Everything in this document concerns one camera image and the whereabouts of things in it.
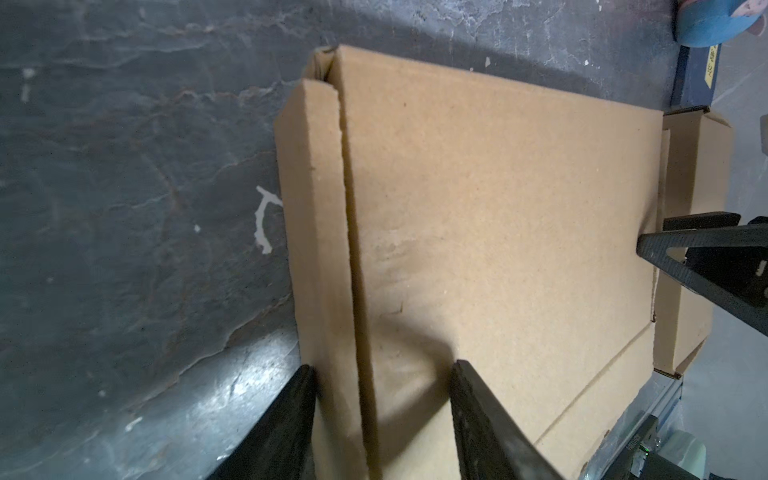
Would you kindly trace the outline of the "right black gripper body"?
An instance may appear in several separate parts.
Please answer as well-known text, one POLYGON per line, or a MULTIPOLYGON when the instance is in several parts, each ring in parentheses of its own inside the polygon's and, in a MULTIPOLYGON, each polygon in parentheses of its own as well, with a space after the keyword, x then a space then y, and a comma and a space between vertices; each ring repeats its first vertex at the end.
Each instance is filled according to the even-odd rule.
MULTIPOLYGON (((666 218, 664 231, 707 229, 737 226, 741 215, 730 212, 709 212, 666 218)), ((767 248, 766 247, 687 247, 673 249, 676 256, 691 270, 751 305, 767 306, 767 248)))

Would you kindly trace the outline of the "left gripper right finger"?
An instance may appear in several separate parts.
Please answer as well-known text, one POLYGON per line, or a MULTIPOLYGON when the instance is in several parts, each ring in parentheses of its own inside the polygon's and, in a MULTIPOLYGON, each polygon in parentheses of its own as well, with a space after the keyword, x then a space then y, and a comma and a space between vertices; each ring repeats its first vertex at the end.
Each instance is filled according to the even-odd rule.
POLYGON ((456 361, 450 404, 462 479, 559 479, 470 362, 456 361))

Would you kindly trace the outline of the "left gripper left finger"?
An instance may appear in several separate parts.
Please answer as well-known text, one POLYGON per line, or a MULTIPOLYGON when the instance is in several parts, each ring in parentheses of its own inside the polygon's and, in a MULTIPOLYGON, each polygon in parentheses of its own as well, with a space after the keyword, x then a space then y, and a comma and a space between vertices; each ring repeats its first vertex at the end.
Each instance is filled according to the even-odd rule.
POLYGON ((301 479, 314 425, 317 378, 300 366, 267 410, 209 475, 211 479, 301 479))

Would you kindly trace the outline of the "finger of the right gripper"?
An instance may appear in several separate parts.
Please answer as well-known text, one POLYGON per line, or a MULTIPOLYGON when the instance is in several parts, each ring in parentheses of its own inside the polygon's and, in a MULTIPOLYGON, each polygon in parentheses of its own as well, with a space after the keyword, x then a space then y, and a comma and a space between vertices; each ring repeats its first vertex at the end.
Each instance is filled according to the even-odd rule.
POLYGON ((686 289, 767 334, 767 225, 639 236, 636 253, 686 289))

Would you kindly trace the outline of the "brown cardboard sheet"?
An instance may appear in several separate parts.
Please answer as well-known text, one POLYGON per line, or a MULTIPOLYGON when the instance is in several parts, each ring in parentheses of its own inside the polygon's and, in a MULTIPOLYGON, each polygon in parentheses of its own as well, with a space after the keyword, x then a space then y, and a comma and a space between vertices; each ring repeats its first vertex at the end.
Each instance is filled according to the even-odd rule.
POLYGON ((320 479, 456 479, 469 361, 575 479, 650 378, 662 114, 341 45, 275 142, 320 479))

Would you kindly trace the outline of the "brown cardboard box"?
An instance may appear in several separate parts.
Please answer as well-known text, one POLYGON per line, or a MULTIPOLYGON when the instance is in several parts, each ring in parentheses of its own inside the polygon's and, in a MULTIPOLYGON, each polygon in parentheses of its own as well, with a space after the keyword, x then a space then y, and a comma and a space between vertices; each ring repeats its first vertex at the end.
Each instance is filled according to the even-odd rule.
POLYGON ((666 243, 656 258, 672 271, 656 286, 653 368, 668 377, 686 373, 711 332, 714 304, 678 278, 690 277, 704 251, 696 242, 725 211, 732 144, 730 124, 707 106, 663 117, 657 224, 666 243))

